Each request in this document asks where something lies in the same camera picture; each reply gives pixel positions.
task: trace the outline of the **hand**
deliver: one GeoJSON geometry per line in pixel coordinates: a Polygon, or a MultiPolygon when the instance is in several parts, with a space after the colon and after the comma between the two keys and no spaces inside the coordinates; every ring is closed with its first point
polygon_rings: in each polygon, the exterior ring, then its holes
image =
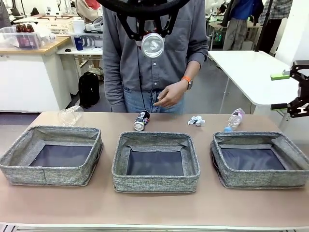
{"type": "Polygon", "coordinates": [[[177,104],[183,94],[188,89],[188,81],[181,80],[172,85],[167,86],[158,96],[159,101],[154,106],[162,106],[164,108],[172,107],[177,104]]]}

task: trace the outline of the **white pillar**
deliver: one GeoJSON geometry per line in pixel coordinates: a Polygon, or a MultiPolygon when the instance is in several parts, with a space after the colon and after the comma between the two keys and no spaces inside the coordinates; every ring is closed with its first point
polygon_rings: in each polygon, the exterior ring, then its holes
{"type": "MultiPolygon", "coordinates": [[[[288,65],[309,60],[309,1],[294,0],[276,58],[288,65]]],[[[309,70],[302,72],[309,75],[309,70]]],[[[293,118],[284,133],[294,142],[309,144],[309,117],[293,118]]]]}

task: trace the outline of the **blue cup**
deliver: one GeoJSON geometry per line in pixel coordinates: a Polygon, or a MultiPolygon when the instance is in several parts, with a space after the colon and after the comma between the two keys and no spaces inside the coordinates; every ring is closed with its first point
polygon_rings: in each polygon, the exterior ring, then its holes
{"type": "Polygon", "coordinates": [[[75,46],[77,51],[83,50],[83,40],[80,36],[74,36],[75,46]]]}

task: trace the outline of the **blue jeans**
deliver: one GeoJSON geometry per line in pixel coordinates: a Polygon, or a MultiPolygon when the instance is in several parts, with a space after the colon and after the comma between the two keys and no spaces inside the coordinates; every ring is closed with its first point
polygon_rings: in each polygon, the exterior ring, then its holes
{"type": "MultiPolygon", "coordinates": [[[[181,115],[184,112],[184,96],[174,106],[170,108],[163,108],[161,106],[154,106],[158,102],[158,96],[161,91],[151,90],[143,91],[143,97],[145,100],[145,107],[149,113],[170,113],[181,115]]],[[[128,88],[124,88],[124,98],[126,109],[129,113],[139,113],[144,110],[143,99],[140,91],[133,91],[128,88]]]]}

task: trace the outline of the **wristwatch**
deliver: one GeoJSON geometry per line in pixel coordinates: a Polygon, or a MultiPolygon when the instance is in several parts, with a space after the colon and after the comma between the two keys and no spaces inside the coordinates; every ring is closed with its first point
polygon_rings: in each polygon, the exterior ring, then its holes
{"type": "Polygon", "coordinates": [[[192,85],[193,85],[193,80],[188,76],[184,76],[182,78],[182,80],[186,80],[188,82],[188,90],[190,90],[192,88],[192,85]]]}

